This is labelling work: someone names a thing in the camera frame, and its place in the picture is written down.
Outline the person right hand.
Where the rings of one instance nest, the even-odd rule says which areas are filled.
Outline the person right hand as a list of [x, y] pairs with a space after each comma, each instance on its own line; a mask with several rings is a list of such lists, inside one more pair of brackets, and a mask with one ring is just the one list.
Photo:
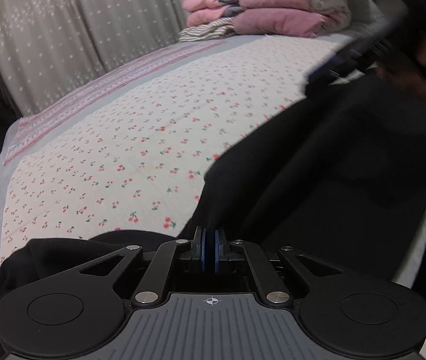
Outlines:
[[372, 85], [379, 93], [426, 101], [426, 36], [394, 46], [375, 68]]

